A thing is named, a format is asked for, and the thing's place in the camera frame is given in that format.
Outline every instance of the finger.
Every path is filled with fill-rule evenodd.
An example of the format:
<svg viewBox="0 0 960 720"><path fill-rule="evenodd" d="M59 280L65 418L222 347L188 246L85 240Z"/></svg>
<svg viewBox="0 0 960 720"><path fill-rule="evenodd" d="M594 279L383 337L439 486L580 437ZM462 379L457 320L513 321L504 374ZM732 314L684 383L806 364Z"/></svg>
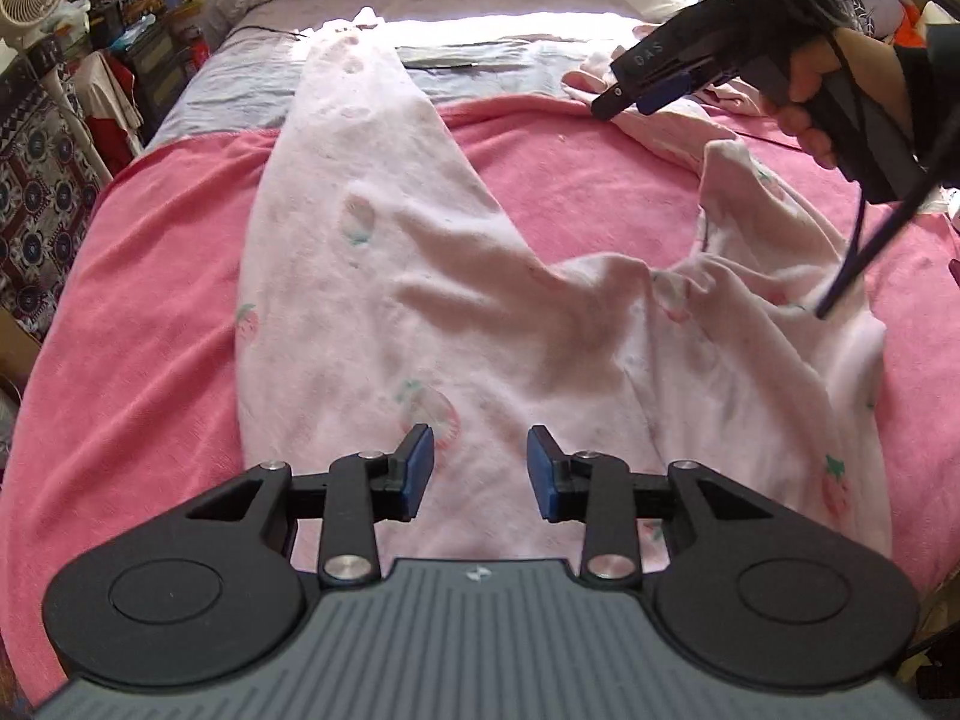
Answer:
<svg viewBox="0 0 960 720"><path fill-rule="evenodd" d="M824 170L833 170L837 166L837 157L832 151L829 154L813 158Z"/></svg>
<svg viewBox="0 0 960 720"><path fill-rule="evenodd" d="M779 111L779 106L776 105L773 100L765 98L764 95L760 95L760 110L767 116L776 117L776 111Z"/></svg>
<svg viewBox="0 0 960 720"><path fill-rule="evenodd" d="M789 97L794 103L805 103L820 90L822 77L840 69L840 60L824 38L801 46L790 56Z"/></svg>
<svg viewBox="0 0 960 720"><path fill-rule="evenodd" d="M785 105L776 113L776 124L786 135L799 135L813 127L810 114L799 105Z"/></svg>
<svg viewBox="0 0 960 720"><path fill-rule="evenodd" d="M827 157L833 151L833 143L829 135L822 129L808 129L800 132L797 136L797 143L806 153L815 159Z"/></svg>

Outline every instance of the logo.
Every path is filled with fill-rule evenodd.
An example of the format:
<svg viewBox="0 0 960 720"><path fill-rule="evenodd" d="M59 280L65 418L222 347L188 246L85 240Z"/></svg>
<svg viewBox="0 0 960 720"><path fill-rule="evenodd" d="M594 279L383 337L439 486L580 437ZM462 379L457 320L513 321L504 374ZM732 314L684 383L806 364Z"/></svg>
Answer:
<svg viewBox="0 0 960 720"><path fill-rule="evenodd" d="M664 53L664 46L660 43L651 43L649 46L644 46L643 50L639 50L640 47L637 47L637 51L632 54L634 57L634 62L637 65L643 67L651 59L654 59L657 56L660 56Z"/></svg>
<svg viewBox="0 0 960 720"><path fill-rule="evenodd" d="M478 565L476 568L467 571L467 579L475 581L477 584L490 579L491 576L493 576L493 571L489 570L486 565Z"/></svg>

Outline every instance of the bed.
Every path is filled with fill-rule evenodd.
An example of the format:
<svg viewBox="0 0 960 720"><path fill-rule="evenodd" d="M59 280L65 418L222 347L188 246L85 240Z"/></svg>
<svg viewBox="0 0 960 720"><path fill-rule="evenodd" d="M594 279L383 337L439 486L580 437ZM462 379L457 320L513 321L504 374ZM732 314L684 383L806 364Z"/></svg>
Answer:
<svg viewBox="0 0 960 720"><path fill-rule="evenodd" d="M148 152L99 198L17 425L0 495L0 631L33 701L62 679L40 622L56 570L243 467L234 344L248 214L309 49L302 30L350 22L367 7L544 261L617 251L668 266L689 249L695 177L608 130L566 130L568 110L550 107L573 105L560 84L566 71L632 40L637 21L622 1L213 0L208 34L219 50ZM506 107L478 113L479 98ZM856 189L842 177L813 165L771 122L737 114L736 103L704 109L850 231ZM615 154L621 170L574 180L562 162L575 143ZM554 161L531 170L533 146L538 159ZM616 200L627 188L629 207ZM534 194L544 200L529 202ZM871 211L875 223L881 212ZM960 562L952 491L960 483L960 420L952 418L960 301L947 270L955 255L949 225L929 215L866 279L872 312L887 327L880 398L869 406L892 557L923 594Z"/></svg>

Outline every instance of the black cable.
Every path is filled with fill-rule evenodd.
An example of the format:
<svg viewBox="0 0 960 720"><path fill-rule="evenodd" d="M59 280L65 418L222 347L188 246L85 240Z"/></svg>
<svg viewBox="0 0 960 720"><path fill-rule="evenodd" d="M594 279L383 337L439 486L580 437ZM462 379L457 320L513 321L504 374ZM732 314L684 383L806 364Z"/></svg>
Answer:
<svg viewBox="0 0 960 720"><path fill-rule="evenodd" d="M244 29L260 29L264 32L272 32L277 35L287 35L288 37L295 37L295 38L304 37L302 33L291 32L289 29L277 29L274 26L263 26L263 25L260 25L259 23L246 23L246 25L239 26L237 29L232 30L232 32L229 33L229 35L227 35L227 38L224 39L224 43L227 42L227 40L229 40L230 38L232 38L235 34L237 34L237 32L242 32Z"/></svg>
<svg viewBox="0 0 960 720"><path fill-rule="evenodd" d="M909 659L913 658L913 656L917 656L921 652L925 652L933 645L943 641L945 638L950 637L958 631L960 631L960 620L947 625L947 627L945 627L942 631L938 631L936 634L931 634L924 640L918 641L916 644L911 644L909 647L907 647L902 661L909 661Z"/></svg>
<svg viewBox="0 0 960 720"><path fill-rule="evenodd" d="M940 183L941 177L946 174L947 169L956 159L957 148L960 148L960 105L950 111L947 123L934 142L928 159L928 170L923 178L910 189L901 203L883 220L880 229L867 241L862 250L856 252L850 262L840 269L836 279L833 279L827 294L817 305L818 319L823 319L830 312L853 281L867 269L867 265L870 265L870 262L896 237L896 234L917 215L930 191Z"/></svg>
<svg viewBox="0 0 960 720"><path fill-rule="evenodd" d="M863 189L860 189L860 201L856 206L856 219L853 222L853 232L850 236L850 245L847 248L847 253L844 255L843 263L840 266L840 271L847 268L853 257L856 256L856 252L860 250L860 236L863 233L863 221L867 217L867 200L864 199Z"/></svg>

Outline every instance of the cardboard box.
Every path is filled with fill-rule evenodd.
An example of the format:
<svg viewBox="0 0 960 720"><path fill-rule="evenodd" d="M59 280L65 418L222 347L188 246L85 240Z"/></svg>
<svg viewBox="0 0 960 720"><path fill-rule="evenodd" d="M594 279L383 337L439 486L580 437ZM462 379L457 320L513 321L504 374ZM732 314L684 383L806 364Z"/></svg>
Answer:
<svg viewBox="0 0 960 720"><path fill-rule="evenodd" d="M6 309L0 308L0 374L23 392L40 354L40 344L27 334Z"/></svg>

